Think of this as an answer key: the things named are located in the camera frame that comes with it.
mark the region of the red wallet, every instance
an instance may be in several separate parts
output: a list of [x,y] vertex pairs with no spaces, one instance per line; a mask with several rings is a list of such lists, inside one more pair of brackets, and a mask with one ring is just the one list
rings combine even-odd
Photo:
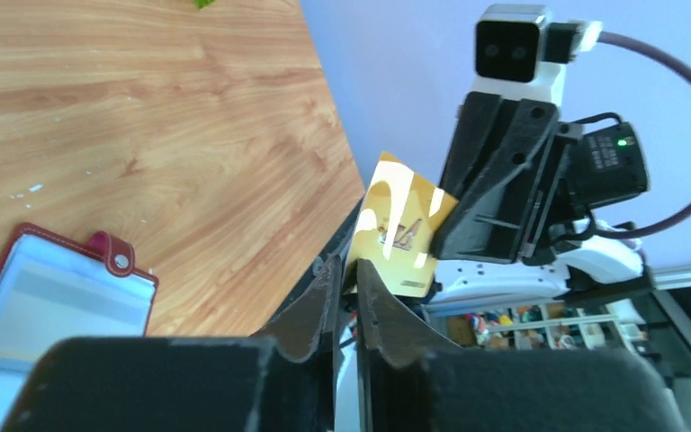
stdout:
[[54,245],[99,261],[110,275],[117,278],[126,278],[136,275],[151,282],[152,286],[155,289],[157,288],[158,280],[154,275],[136,268],[136,255],[130,243],[116,238],[105,231],[96,232],[86,244],[78,243],[70,238],[62,237],[47,229],[27,222],[15,227],[12,236],[9,238],[9,241],[6,243],[0,255],[0,278],[4,273],[4,267],[9,261],[15,243],[24,236],[34,236],[39,239],[47,240]]

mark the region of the red leather tab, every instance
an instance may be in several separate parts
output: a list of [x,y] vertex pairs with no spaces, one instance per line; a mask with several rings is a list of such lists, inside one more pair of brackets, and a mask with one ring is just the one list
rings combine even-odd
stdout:
[[136,267],[133,246],[126,241],[98,231],[88,240],[88,246],[102,254],[104,267],[113,276],[126,277]]

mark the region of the cable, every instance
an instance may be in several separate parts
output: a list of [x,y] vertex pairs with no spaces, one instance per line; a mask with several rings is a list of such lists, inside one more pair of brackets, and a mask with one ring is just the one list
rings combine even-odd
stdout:
[[[655,60],[656,62],[660,63],[666,68],[669,68],[672,71],[674,71],[677,75],[684,78],[691,85],[691,67],[686,65],[683,61],[674,58],[668,53],[662,51],[661,49],[653,47],[652,45],[649,45],[645,42],[630,38],[628,36],[622,36],[620,34],[611,33],[609,31],[601,32],[598,41],[607,45],[614,45],[616,47],[636,52],[638,54],[642,54],[648,59]],[[683,208],[682,210],[673,214],[672,216],[669,216],[666,219],[661,220],[659,222],[653,223],[652,225],[649,225],[647,227],[643,227],[640,229],[632,229],[625,232],[613,232],[598,229],[597,235],[608,239],[632,239],[647,237],[651,234],[667,230],[679,224],[681,221],[684,221],[685,219],[689,218],[690,216],[691,203],[685,206],[685,208]]]
[[339,348],[343,349],[345,347],[348,347],[349,345],[353,344],[355,341],[356,341],[356,337],[350,337],[350,338],[344,340],[343,342],[341,342]]
[[603,120],[608,120],[608,119],[613,119],[618,124],[621,124],[624,122],[624,119],[622,119],[621,116],[616,114],[615,112],[603,112],[602,114],[592,115],[592,116],[584,118],[584,119],[572,121],[571,123],[591,124],[591,123],[597,123],[597,122],[601,122]]
[[561,241],[587,241],[594,237],[597,234],[597,231],[599,228],[597,227],[597,219],[595,219],[595,213],[592,212],[591,209],[587,206],[587,208],[584,210],[585,214],[589,218],[589,224],[587,225],[587,228],[584,229],[581,232],[578,232],[576,234],[563,234],[556,238],[552,244],[556,244]]

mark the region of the green leaf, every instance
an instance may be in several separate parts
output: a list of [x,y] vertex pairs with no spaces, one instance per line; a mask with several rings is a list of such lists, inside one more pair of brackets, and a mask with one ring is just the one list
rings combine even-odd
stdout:
[[202,9],[203,7],[215,2],[216,0],[192,0],[197,6],[197,9]]

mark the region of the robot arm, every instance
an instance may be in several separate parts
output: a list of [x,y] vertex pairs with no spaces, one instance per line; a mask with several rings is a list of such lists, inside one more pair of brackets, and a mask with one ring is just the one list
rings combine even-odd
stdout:
[[[648,190],[629,123],[610,113],[559,120],[567,64],[601,31],[601,22],[553,22],[543,6],[495,4],[481,17],[477,75],[440,183],[460,203],[431,244],[442,286],[431,311],[569,300],[571,290],[610,301],[588,282],[651,288],[637,250],[581,235],[597,224],[586,219],[591,210]],[[585,123],[606,118],[617,124],[585,133]]]

